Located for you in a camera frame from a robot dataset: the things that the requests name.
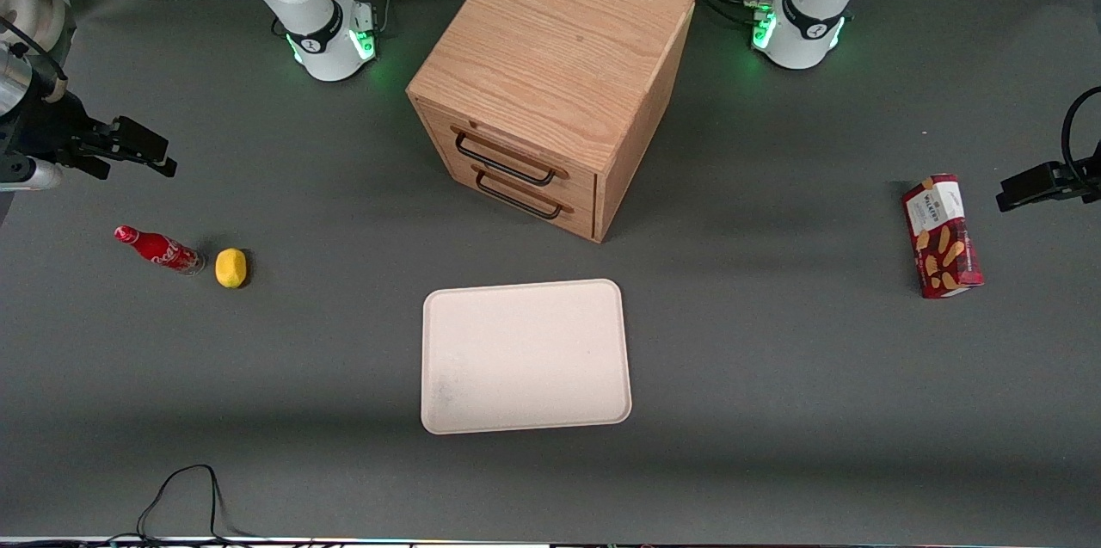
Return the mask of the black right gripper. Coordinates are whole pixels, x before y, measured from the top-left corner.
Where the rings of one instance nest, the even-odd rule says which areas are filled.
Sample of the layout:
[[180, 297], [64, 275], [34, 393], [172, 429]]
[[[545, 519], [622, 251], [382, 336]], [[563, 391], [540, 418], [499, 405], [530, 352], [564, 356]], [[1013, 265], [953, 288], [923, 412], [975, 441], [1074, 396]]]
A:
[[59, 169], [79, 169], [107, 180], [110, 161], [134, 163], [174, 178], [168, 140], [126, 116], [94, 120], [74, 94], [45, 102], [35, 90], [3, 87], [3, 180], [59, 180]]

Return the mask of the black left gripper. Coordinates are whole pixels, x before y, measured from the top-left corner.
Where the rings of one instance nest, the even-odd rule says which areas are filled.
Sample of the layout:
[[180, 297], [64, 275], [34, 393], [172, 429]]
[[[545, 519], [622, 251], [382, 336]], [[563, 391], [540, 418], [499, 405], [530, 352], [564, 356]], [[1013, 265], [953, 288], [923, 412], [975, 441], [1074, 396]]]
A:
[[1069, 200], [1081, 198], [1081, 202], [1100, 200], [1100, 160], [1077, 161], [1077, 179], [1064, 163], [1042, 163], [1002, 180], [996, 195], [1000, 211], [1007, 213], [1022, 206], [1044, 200]]

